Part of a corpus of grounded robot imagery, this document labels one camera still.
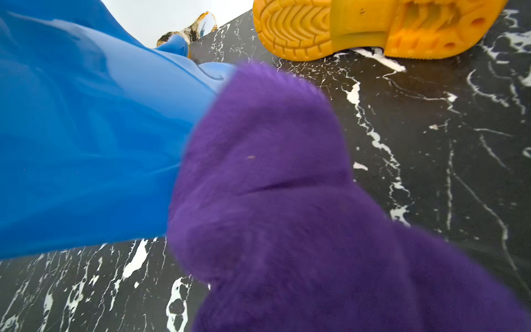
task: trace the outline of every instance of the purple fuzzy costume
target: purple fuzzy costume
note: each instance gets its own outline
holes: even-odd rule
[[[168,241],[212,291],[194,331],[530,331],[513,294],[352,180],[327,98],[240,68],[196,127]]]

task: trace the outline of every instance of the blue plastic figure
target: blue plastic figure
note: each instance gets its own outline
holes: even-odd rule
[[[0,0],[0,258],[164,235],[181,153],[233,66],[149,49],[99,0]]]

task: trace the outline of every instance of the calico cat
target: calico cat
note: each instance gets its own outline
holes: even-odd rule
[[[199,38],[207,35],[212,31],[216,31],[218,25],[216,24],[216,18],[209,12],[202,13],[198,19],[192,23],[191,26],[184,28],[181,31],[170,31],[164,34],[157,40],[157,47],[164,44],[173,35],[179,35],[186,40],[188,44],[198,40]]]

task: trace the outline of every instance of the orange sole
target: orange sole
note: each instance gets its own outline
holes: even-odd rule
[[[254,0],[258,37],[291,61],[377,46],[392,57],[440,59],[474,46],[507,0]]]

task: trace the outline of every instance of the white background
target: white background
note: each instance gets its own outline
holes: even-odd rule
[[[124,29],[147,47],[167,32],[179,31],[199,15],[214,14],[218,26],[248,11],[253,0],[102,0]]]

